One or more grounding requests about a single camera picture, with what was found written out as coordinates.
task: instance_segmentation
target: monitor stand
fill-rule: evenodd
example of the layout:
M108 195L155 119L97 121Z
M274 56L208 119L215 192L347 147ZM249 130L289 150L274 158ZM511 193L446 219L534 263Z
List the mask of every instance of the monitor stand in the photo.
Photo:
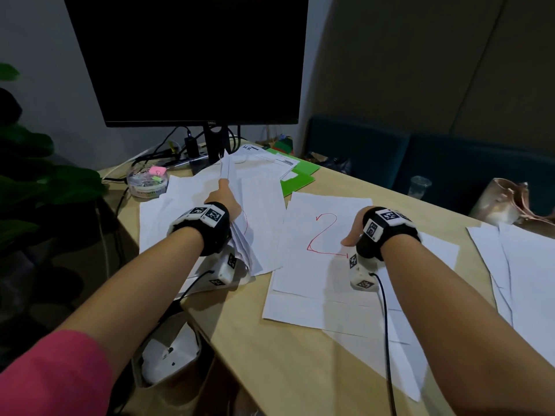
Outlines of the monitor stand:
M206 141L206 152L208 153L208 161L214 164L224 156L224 150L231 153L231 146L229 144L229 129L227 125L222 125L220 131L215 132L210 128L206 122L203 125L204 140Z

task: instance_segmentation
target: beige bag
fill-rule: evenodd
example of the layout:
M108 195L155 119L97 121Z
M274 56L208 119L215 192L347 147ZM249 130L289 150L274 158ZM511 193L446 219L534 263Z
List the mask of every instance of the beige bag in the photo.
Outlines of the beige bag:
M468 215L482 222L514 224L527 231L555 239L555 213L538 216L530 210L528 183L515 184L494 178Z

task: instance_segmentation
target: black wrist strap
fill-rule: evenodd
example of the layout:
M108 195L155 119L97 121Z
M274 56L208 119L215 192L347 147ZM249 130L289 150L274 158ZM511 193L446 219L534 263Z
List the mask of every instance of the black wrist strap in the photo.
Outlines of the black wrist strap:
M223 215L214 209L210 210L210 205L214 205L221 209L224 212ZM186 216L191 216L196 213L201 215L202 218L181 220ZM211 224L205 223L203 220L208 223L214 223L215 221L217 223L212 226ZM203 207L195 207L189 210L182 217L177 219L177 222L178 223L174 224L171 232L175 232L184 227L193 227L200 232L204 240L204 248L200 253L201 257L222 251L231 236L229 211L222 203L216 201L206 203Z
M387 211L383 213L378 213L382 210L387 210ZM390 226L387 223L388 218L391 220L396 218L402 218L408 222L406 222L406 224L398 224L395 226ZM409 236L412 236L414 239L418 240L419 242L421 242L420 237L418 235L418 230L415 227L413 227L413 223L411 222L411 220L397 211L392 211L385 207L374 207L368 210L364 214L364 218L362 219L363 227L366 228L368 220L370 219L372 219L372 221L376 223L375 225L373 225L376 227L374 231L381 231L381 235L379 236L378 241L374 241L371 237L374 231L372 232L367 231L362 235L362 237L360 238L360 240L356 245L356 251L362 257L365 257L365 258L376 257L380 261L383 261L384 258L382 257L382 254L381 254L381 247L389 239L391 239L396 235L409 235Z

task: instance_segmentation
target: clear plastic container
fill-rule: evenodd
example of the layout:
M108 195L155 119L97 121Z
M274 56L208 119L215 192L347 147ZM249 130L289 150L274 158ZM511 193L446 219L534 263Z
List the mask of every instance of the clear plastic container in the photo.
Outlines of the clear plastic container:
M408 196L419 200L426 193L426 189L432 186L432 181L420 175L411 178L411 186L408 189Z
M136 164L127 174L129 192L136 198L156 198L168 189L168 173L149 174L152 165Z

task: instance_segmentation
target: plastic cup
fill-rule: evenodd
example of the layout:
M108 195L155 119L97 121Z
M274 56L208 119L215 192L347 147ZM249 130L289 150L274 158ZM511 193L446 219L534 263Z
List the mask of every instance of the plastic cup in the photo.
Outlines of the plastic cup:
M408 189L408 196L418 198L419 200L426 193L426 188L432 185L432 181L420 175L411 178L411 186Z

